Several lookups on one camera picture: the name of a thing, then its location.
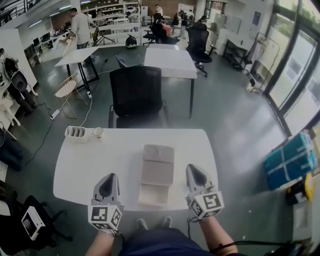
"grey floor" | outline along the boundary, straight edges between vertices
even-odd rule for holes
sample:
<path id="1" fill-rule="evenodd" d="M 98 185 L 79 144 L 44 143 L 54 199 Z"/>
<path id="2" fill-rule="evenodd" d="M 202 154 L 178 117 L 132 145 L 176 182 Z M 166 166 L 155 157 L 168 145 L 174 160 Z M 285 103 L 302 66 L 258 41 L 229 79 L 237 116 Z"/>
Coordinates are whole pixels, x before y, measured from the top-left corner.
<path id="1" fill-rule="evenodd" d="M 96 60 L 98 72 L 118 69 L 114 54 L 126 59 L 128 65 L 144 61 L 146 49 L 141 46 L 127 50 L 124 47 L 105 48 L 104 56 Z M 163 79 L 162 97 L 166 100 L 169 116 L 174 128 L 203 129 L 207 133 L 217 167 L 219 188 L 224 198 L 225 209 L 217 219 L 234 240 L 260 240 L 284 242 L 292 237 L 292 208 L 286 206 L 284 193 L 268 191 L 261 163 L 270 150 L 285 138 L 267 101 L 260 95 L 246 91 L 248 78 L 234 71 L 228 63 L 217 55 L 213 62 L 205 64 L 208 78 L 198 74 L 194 90 L 193 116 L 188 119 L 190 82 L 183 79 Z M 33 72 L 40 86 L 38 102 L 46 102 L 53 111 L 60 108 L 52 93 L 67 78 L 66 67 L 54 67 L 59 59 L 47 61 L 34 67 Z M 98 83 L 91 84 L 93 104 L 86 127 L 107 127 L 112 92 L 109 73 L 100 76 Z M 18 199 L 23 202 L 28 195 L 39 201 L 47 201 L 49 212 L 60 209 L 68 211 L 57 222 L 57 229 L 74 237 L 73 242 L 55 237 L 56 248 L 47 247 L 35 255 L 68 256 L 84 255 L 93 241 L 96 230 L 88 224 L 87 207 L 55 198 L 53 181 L 55 166 L 64 131 L 68 125 L 80 125 L 88 107 L 80 100 L 72 100 L 77 120 L 66 118 L 60 113 L 52 124 L 43 147 L 34 160 L 21 172 L 9 170 L 6 182 L 18 191 Z M 26 161 L 29 160 L 51 125 L 48 111 L 39 106 L 28 118 L 20 118 L 21 127 L 13 127 L 12 132 L 21 143 Z M 173 226 L 187 232 L 187 210 L 161 213 L 125 212 L 120 230 L 126 237 L 135 228 L 135 220 L 145 218 L 154 226 L 161 217 L 170 215 Z M 198 224 L 191 224 L 191 237 L 206 248 Z M 121 241 L 114 244 L 114 253 L 121 249 Z M 239 247 L 248 255 L 263 255 L 270 248 L 257 246 Z"/>

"blue box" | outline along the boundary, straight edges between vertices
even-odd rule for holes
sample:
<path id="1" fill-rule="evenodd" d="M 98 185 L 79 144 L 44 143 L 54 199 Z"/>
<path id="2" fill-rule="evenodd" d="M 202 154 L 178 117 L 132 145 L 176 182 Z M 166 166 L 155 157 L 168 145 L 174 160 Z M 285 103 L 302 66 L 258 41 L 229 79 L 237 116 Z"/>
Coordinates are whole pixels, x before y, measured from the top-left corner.
<path id="1" fill-rule="evenodd" d="M 309 134 L 300 132 L 284 146 L 271 152 L 263 166 L 270 190 L 315 170 L 318 160 Z"/>

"ceiling light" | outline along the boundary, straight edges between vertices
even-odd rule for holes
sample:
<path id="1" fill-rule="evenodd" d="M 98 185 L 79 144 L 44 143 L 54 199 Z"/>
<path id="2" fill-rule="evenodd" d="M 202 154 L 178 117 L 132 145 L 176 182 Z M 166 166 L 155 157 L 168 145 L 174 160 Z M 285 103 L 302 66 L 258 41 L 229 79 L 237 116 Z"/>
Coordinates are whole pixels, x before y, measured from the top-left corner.
<path id="1" fill-rule="evenodd" d="M 67 6 L 61 7 L 61 8 L 59 8 L 59 10 L 62 10 L 62 9 L 65 9 L 65 8 L 69 8 L 69 7 L 71 7 L 71 5 L 67 5 Z"/>
<path id="2" fill-rule="evenodd" d="M 29 26 L 29 28 L 31 28 L 32 26 L 34 26 L 34 25 L 36 25 L 36 24 L 38 24 L 38 23 L 40 23 L 40 22 L 42 22 L 42 19 L 40 19 L 40 20 L 37 21 L 36 23 L 31 24 L 31 25 Z"/>
<path id="3" fill-rule="evenodd" d="M 54 14 L 51 14 L 49 17 L 55 16 L 55 15 L 57 15 L 57 14 L 59 14 L 59 13 L 60 13 L 60 11 L 58 11 L 58 12 L 56 12 L 56 13 L 54 13 Z"/>

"white cup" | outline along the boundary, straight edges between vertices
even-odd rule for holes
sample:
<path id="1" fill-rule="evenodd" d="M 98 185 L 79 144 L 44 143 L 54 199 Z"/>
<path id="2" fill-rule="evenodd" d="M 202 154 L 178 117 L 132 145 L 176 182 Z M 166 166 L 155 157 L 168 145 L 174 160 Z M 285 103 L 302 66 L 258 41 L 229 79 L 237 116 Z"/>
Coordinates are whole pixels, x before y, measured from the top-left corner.
<path id="1" fill-rule="evenodd" d="M 99 140 L 105 139 L 104 129 L 101 127 L 94 128 L 92 134 Z"/>

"yellow object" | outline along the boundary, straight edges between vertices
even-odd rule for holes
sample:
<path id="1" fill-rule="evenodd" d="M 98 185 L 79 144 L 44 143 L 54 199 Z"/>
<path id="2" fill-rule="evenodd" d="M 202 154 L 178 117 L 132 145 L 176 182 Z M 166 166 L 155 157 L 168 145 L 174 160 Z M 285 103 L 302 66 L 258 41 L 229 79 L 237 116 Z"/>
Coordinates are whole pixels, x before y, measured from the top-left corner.
<path id="1" fill-rule="evenodd" d="M 315 193 L 315 183 L 314 183 L 314 180 L 312 179 L 311 173 L 308 173 L 306 175 L 304 189 L 305 189 L 306 197 L 311 202 L 312 197 L 314 196 L 314 193 Z"/>

